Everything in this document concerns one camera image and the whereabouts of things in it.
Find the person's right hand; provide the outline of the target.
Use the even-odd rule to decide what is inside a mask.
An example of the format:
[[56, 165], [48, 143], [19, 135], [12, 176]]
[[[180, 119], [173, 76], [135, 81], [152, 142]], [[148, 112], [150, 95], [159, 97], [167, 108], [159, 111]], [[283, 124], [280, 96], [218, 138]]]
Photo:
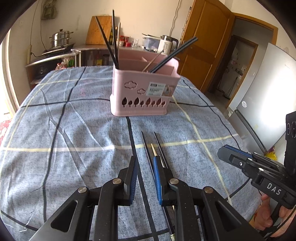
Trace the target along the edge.
[[[279, 211], [279, 218], [282, 219], [281, 223], [286, 221], [289, 215], [292, 213], [291, 209], [287, 209], [284, 206], [280, 207]], [[271, 237], [280, 237], [282, 236], [291, 225], [293, 219], [295, 217], [295, 212], [293, 215], [288, 219], [288, 221]], [[271, 219], [271, 207], [270, 207], [270, 197], [266, 194], [262, 194], [261, 196], [261, 204], [257, 209], [254, 219], [250, 222], [251, 226], [253, 226], [257, 230], [265, 230], [268, 227], [273, 225], [273, 220]]]

